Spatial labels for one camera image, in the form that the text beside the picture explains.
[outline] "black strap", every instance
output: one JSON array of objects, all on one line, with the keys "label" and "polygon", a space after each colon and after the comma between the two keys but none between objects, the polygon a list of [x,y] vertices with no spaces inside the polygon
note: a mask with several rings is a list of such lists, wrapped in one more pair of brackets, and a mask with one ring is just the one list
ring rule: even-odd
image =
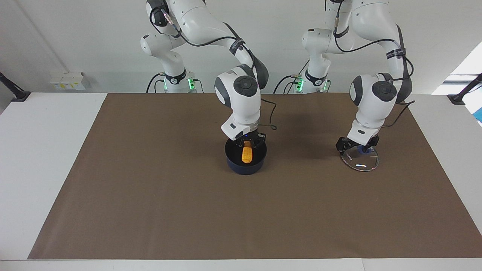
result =
[{"label": "black strap", "polygon": [[246,42],[236,33],[236,31],[234,31],[234,29],[230,25],[228,25],[227,23],[224,23],[224,24],[229,28],[231,33],[233,33],[234,37],[236,37],[236,41],[229,48],[229,51],[231,52],[231,54],[235,55],[237,50],[241,46],[243,46],[243,44],[245,44]]},{"label": "black strap", "polygon": [[[403,44],[402,29],[400,28],[399,25],[397,25],[397,29],[400,37],[400,47],[402,47],[403,50],[405,51],[405,45]],[[409,75],[408,64],[405,57],[403,57],[403,77],[407,78],[408,75]],[[410,94],[412,93],[412,90],[413,90],[412,80],[411,79],[403,80],[402,85],[400,86],[400,90],[398,91],[397,103],[401,103],[406,98],[408,98],[408,96],[410,96]]]},{"label": "black strap", "polygon": [[405,48],[396,49],[387,54],[387,59],[391,59],[392,57],[396,57],[396,56],[404,56],[406,54],[407,54],[407,51]]},{"label": "black strap", "polygon": [[308,70],[306,70],[305,76],[306,76],[306,79],[308,79],[310,82],[312,82],[314,86],[321,86],[323,84],[323,82],[325,82],[326,77],[328,77],[328,74],[326,76],[322,77],[322,78],[316,78],[314,76],[311,76],[308,73]]},{"label": "black strap", "polygon": [[178,76],[169,76],[166,74],[166,79],[169,80],[169,82],[173,85],[178,85],[182,79],[186,78],[187,76],[187,71],[186,69],[184,69],[183,73],[181,73],[180,75]]},{"label": "black strap", "polygon": [[345,29],[345,31],[343,31],[341,33],[335,33],[335,38],[339,39],[339,38],[345,36],[346,34],[348,34],[349,31],[350,31],[350,27],[347,27],[347,29]]},{"label": "black strap", "polygon": [[243,46],[243,44],[245,44],[244,40],[241,39],[241,38],[238,38],[232,45],[231,47],[229,48],[229,51],[231,52],[231,54],[236,54],[237,50]]}]

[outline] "window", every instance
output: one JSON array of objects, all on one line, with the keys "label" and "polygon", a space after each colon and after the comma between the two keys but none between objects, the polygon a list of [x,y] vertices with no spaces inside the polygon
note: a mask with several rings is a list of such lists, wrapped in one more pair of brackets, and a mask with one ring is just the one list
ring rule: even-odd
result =
[{"label": "window", "polygon": [[[460,93],[470,82],[482,73],[482,43],[460,64],[452,74],[439,86],[434,95],[449,95]],[[471,114],[479,120],[482,126],[482,88],[474,88],[465,95],[464,102]]]}]

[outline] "green led light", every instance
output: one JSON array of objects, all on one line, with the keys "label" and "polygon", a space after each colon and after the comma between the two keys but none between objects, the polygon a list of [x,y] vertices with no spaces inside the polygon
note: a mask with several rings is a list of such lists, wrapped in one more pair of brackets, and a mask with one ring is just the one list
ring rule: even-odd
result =
[{"label": "green led light", "polygon": [[300,79],[300,81],[298,82],[298,85],[296,86],[296,91],[302,92],[304,84],[305,84],[305,80]]},{"label": "green led light", "polygon": [[189,88],[190,89],[195,89],[196,88],[196,85],[194,84],[193,80],[191,78],[189,78],[187,80],[189,82]]},{"label": "green led light", "polygon": [[328,91],[330,89],[330,86],[331,86],[331,81],[330,80],[327,80],[325,82],[325,86],[323,87],[323,90],[324,91]]}]

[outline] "white table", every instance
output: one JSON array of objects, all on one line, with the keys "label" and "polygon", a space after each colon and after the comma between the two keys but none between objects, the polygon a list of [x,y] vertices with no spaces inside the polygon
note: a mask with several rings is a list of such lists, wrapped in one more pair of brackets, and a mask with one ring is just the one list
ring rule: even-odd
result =
[{"label": "white table", "polygon": [[[27,261],[106,94],[33,93],[0,116],[0,270],[482,271],[482,259]],[[413,115],[482,230],[482,128],[445,96],[414,95]]]}]

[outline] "white wall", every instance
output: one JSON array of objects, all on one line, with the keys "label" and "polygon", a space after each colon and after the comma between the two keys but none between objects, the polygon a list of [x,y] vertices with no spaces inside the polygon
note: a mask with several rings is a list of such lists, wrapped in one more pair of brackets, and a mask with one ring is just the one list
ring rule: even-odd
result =
[{"label": "white wall", "polygon": [[[50,71],[61,65],[41,46],[13,8],[18,1],[61,62],[83,71],[93,92],[142,92],[151,76],[162,71],[145,55],[140,38],[154,29],[145,0],[2,0],[0,1],[0,70],[25,89],[50,90]],[[284,75],[296,73],[308,55],[303,32],[323,27],[322,0],[207,0],[220,20],[230,23],[270,71],[268,89]],[[392,15],[404,30],[414,62],[415,92],[431,93],[481,41],[480,0],[393,0]],[[177,49],[185,64],[212,90],[215,77],[236,66],[221,47]],[[345,91],[358,74],[387,71],[379,46],[333,56],[333,91]]]}]

